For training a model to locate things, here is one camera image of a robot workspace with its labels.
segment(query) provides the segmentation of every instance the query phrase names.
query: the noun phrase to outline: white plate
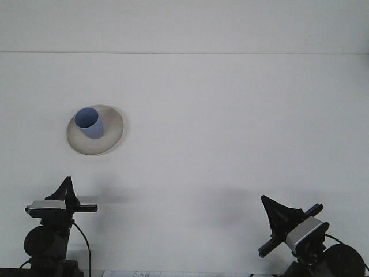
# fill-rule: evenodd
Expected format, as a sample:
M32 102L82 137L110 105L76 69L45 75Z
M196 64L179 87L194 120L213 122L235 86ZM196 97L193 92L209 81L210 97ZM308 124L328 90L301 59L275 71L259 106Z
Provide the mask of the white plate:
M104 135L101 138L92 139L83 134L74 123L74 116L67 128L67 139L70 146L79 153L97 155L111 149L123 134L123 118L112 107L105 105L91 106L101 115L104 125Z

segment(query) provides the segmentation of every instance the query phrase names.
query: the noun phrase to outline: blue cup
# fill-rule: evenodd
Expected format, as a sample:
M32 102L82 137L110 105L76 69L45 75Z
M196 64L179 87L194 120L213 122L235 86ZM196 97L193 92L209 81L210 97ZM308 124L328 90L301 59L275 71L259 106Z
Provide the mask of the blue cup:
M94 108L82 108L74 116L74 123L86 136L99 139L104 134L103 121Z

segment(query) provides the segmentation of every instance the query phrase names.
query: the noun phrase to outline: horizontal line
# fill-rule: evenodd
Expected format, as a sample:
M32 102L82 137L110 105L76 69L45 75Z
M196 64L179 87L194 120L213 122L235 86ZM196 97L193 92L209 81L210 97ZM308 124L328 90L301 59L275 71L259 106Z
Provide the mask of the horizontal line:
M202 52L119 52L119 51L0 51L0 53L45 54L133 54L133 55L369 55L369 53L202 53Z

